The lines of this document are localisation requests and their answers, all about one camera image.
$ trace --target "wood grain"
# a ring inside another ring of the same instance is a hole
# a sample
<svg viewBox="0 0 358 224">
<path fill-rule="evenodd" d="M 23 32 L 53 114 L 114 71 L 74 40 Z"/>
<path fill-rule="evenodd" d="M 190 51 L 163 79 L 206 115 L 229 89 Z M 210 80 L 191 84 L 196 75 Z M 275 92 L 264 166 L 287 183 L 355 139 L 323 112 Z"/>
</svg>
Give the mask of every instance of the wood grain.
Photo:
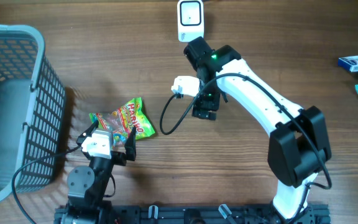
<svg viewBox="0 0 358 224">
<path fill-rule="evenodd" d="M 358 223 L 358 73 L 336 65 L 338 57 L 358 55 L 358 1 L 220 1 L 206 2 L 204 11 L 210 46 L 231 45 L 283 96 L 324 112 L 334 187 L 313 189 L 310 201 L 328 203 L 333 223 Z M 195 75 L 177 40 L 176 2 L 3 5 L 0 24 L 43 33 L 70 102 L 62 147 L 74 146 L 89 112 L 115 110 L 136 96 L 157 127 L 173 79 Z M 170 105 L 165 128 L 189 102 Z M 267 147 L 264 130 L 229 98 L 215 122 L 187 116 L 172 135 L 139 141 L 137 160 L 113 170 L 113 205 L 269 203 L 277 180 Z M 57 181 L 20 196 L 38 223 L 51 223 L 54 208 L 66 203 L 67 174 L 78 165 L 88 161 L 74 152 Z M 25 223 L 12 197 L 0 203 L 0 223 L 8 222 Z"/>
</svg>

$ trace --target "plastic basket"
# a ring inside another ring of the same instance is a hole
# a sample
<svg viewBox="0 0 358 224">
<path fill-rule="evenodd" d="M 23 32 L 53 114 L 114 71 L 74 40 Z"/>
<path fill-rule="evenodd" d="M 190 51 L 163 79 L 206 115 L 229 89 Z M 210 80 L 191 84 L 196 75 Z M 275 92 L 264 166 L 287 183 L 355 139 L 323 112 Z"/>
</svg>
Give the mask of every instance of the plastic basket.
<svg viewBox="0 0 358 224">
<path fill-rule="evenodd" d="M 20 166 L 57 151 L 65 89 L 44 53 L 38 30 L 0 25 L 0 201 Z M 32 164 L 17 176 L 17 191 L 46 186 L 54 167 L 55 159 Z"/>
</svg>

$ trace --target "black cable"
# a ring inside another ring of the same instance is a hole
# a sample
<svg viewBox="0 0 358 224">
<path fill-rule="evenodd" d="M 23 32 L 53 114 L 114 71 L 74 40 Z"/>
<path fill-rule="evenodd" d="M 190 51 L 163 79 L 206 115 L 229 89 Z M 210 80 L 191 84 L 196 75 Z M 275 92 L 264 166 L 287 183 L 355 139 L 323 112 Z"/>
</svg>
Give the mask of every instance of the black cable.
<svg viewBox="0 0 358 224">
<path fill-rule="evenodd" d="M 114 186 L 114 192 L 111 195 L 104 195 L 103 197 L 112 197 L 116 194 L 116 180 L 114 180 L 114 177 L 112 176 L 112 174 L 110 174 L 110 178 L 111 178 L 112 184 Z"/>
<path fill-rule="evenodd" d="M 38 159 L 35 159 L 27 164 L 24 164 L 22 167 L 20 167 L 14 174 L 13 174 L 13 177 L 12 177 L 12 194 L 13 194 L 13 197 L 15 198 L 15 201 L 16 201 L 16 204 L 17 206 L 19 207 L 19 209 L 22 211 L 23 215 L 28 219 L 28 221 L 30 221 L 32 224 L 36 224 L 36 222 L 30 217 L 30 215 L 24 210 L 22 204 L 20 203 L 19 201 L 19 198 L 17 197 L 17 194 L 16 194 L 16 187 L 15 187 L 15 179 L 17 177 L 17 175 L 19 175 L 19 173 L 24 170 L 24 168 L 28 167 L 29 165 L 31 164 L 34 164 L 36 162 L 40 162 L 44 159 L 50 159 L 50 158 L 54 158 L 54 157 L 60 157 L 60 156 L 64 156 L 66 154 L 69 154 L 71 152 L 74 152 L 75 150 L 79 149 L 81 146 L 77 146 L 73 149 L 70 149 L 70 150 L 67 150 L 66 152 L 62 152 L 62 153 L 59 153 L 59 154 L 55 154 L 55 155 L 51 155 L 51 156 L 45 156 L 45 157 L 41 157 L 41 158 L 38 158 Z"/>
<path fill-rule="evenodd" d="M 318 153 L 318 150 L 316 148 L 316 146 L 313 144 L 312 140 L 309 138 L 309 136 L 307 135 L 306 131 L 299 125 L 299 123 L 295 120 L 295 118 L 287 111 L 287 109 L 281 105 L 278 100 L 276 100 L 276 98 L 274 98 L 274 96 L 272 94 L 270 94 L 261 84 L 259 84 L 258 82 L 256 82 L 255 80 L 251 79 L 250 77 L 248 76 L 245 76 L 245 75 L 241 75 L 241 74 L 237 74 L 237 73 L 227 73 L 227 74 L 223 74 L 223 75 L 219 75 L 215 78 L 213 78 L 211 81 L 209 81 L 207 84 L 205 84 L 202 89 L 199 90 L 199 92 L 197 93 L 197 95 L 194 97 L 193 101 L 189 104 L 189 106 L 187 107 L 187 109 L 185 110 L 185 112 L 183 113 L 183 115 L 181 116 L 181 118 L 179 119 L 179 121 L 176 123 L 176 125 L 174 125 L 174 127 L 169 131 L 169 132 L 165 132 L 163 129 L 162 129 L 162 119 L 163 119 L 163 116 L 164 116 L 164 113 L 165 113 L 165 110 L 167 109 L 169 103 L 171 102 L 171 100 L 176 96 L 176 94 L 174 94 L 173 96 L 171 96 L 171 98 L 168 100 L 167 104 L 165 105 L 162 113 L 161 113 L 161 117 L 160 117 L 160 129 L 161 129 L 161 132 L 163 134 L 171 134 L 172 132 L 174 132 L 174 130 L 176 130 L 176 128 L 179 126 L 179 124 L 183 121 L 183 118 L 185 118 L 185 116 L 187 115 L 187 113 L 189 112 L 189 110 L 191 109 L 191 107 L 195 104 L 197 98 L 200 96 L 200 94 L 202 94 L 202 92 L 204 92 L 204 90 L 209 87 L 210 85 L 212 85 L 212 83 L 214 83 L 217 79 L 220 79 L 220 78 L 224 78 L 224 77 L 240 77 L 242 78 L 243 81 L 248 81 L 248 82 L 251 82 L 252 84 L 254 84 L 256 87 L 258 87 L 262 92 L 264 92 L 275 104 L 278 108 L 280 108 L 280 110 L 282 112 L 285 113 L 285 115 L 288 116 L 288 118 L 292 121 L 292 123 L 296 126 L 296 128 L 298 129 L 299 132 L 301 132 L 304 137 L 306 138 L 306 140 L 309 142 L 314 154 L 316 155 L 317 157 L 317 160 L 318 160 L 318 163 L 319 163 L 319 166 L 322 168 L 323 172 L 324 172 L 324 175 L 326 177 L 326 180 L 327 180 L 327 183 L 328 185 L 325 186 L 325 185 L 322 185 L 322 184 L 319 184 L 319 183 L 316 183 L 316 182 L 309 182 L 307 183 L 305 186 L 305 191 L 303 192 L 303 195 L 302 195 L 302 200 L 301 200 L 301 203 L 299 204 L 299 207 L 298 209 L 296 210 L 294 216 L 288 221 L 289 223 L 293 223 L 301 209 L 303 208 L 303 204 L 305 203 L 306 201 L 306 197 L 308 195 L 308 192 L 309 192 L 309 189 L 310 189 L 310 186 L 314 185 L 314 186 L 317 186 L 317 187 L 320 187 L 324 190 L 328 190 L 328 189 L 331 189 L 331 187 L 333 186 L 333 183 L 331 181 L 331 178 L 329 176 L 329 173 L 328 173 L 328 170 L 327 170 L 327 167 L 325 166 L 321 156 L 319 155 Z"/>
</svg>

